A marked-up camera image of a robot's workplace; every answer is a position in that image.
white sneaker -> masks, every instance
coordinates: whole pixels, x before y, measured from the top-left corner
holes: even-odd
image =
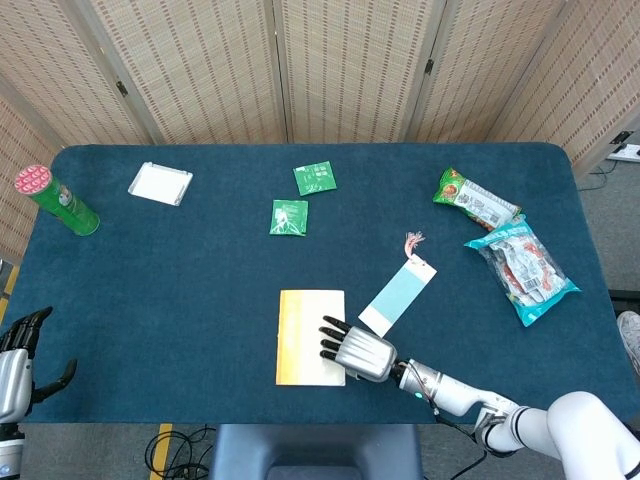
[[[640,315],[631,311],[622,312],[618,316],[618,330],[633,368],[640,375]]]

dark blue tablecloth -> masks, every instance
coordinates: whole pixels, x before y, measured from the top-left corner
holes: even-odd
[[[309,200],[305,238],[270,236],[292,168],[330,160],[338,189]],[[131,196],[143,162],[193,172],[179,207]],[[525,328],[477,252],[486,232],[431,198],[443,170],[518,203],[583,293]],[[567,157],[538,144],[83,146],[53,171],[99,212],[81,238],[40,213],[10,320],[52,304],[38,384],[78,372],[34,421],[428,423],[426,404],[383,385],[275,386],[279,291],[345,291],[349,321],[405,261],[405,233],[438,274],[386,338],[402,357],[546,408],[573,390],[623,418],[637,390]]]

green tea bag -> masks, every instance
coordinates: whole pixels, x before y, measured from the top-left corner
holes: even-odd
[[[307,211],[305,200],[274,200],[271,215],[271,235],[299,235],[307,233]]]
[[[324,192],[325,190],[335,190],[337,188],[329,162],[294,168],[293,174],[296,177],[300,196]]]

green cylindrical can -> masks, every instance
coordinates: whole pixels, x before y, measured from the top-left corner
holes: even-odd
[[[22,170],[16,177],[15,187],[78,235],[91,235],[100,225],[98,215],[44,165],[31,165]]]

woven panel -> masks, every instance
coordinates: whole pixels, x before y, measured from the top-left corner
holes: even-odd
[[[0,258],[22,259],[38,211],[36,204],[13,187],[27,165],[51,164],[56,149],[0,97]]]
[[[561,145],[574,165],[640,102],[640,1],[575,1],[491,136]]]
[[[401,139],[434,2],[280,3],[293,140]]]
[[[168,142],[284,140],[262,1],[92,3]]]
[[[428,84],[417,141],[483,141],[561,0],[459,0]]]
[[[0,22],[0,71],[65,142],[144,142],[57,2],[0,2]]]

